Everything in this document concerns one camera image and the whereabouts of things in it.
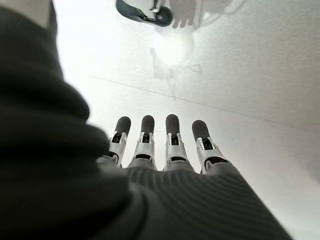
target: black rubber fingertip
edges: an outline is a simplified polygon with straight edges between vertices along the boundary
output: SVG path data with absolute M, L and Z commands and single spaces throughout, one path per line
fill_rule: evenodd
M 165 128 L 167 135 L 168 133 L 171 133 L 172 135 L 180 133 L 179 118 L 174 114 L 168 115 L 165 119 Z
M 197 141 L 198 138 L 207 138 L 210 137 L 208 127 L 204 121 L 196 120 L 192 124 L 192 132 L 194 140 Z
M 155 119 L 150 115 L 144 116 L 141 122 L 141 132 L 148 135 L 149 133 L 154 133 L 154 130 Z
M 115 131 L 120 134 L 126 133 L 126 135 L 128 136 L 130 127 L 131 127 L 130 118 L 127 116 L 123 116 L 123 117 L 120 117 L 118 122 L 116 123 Z

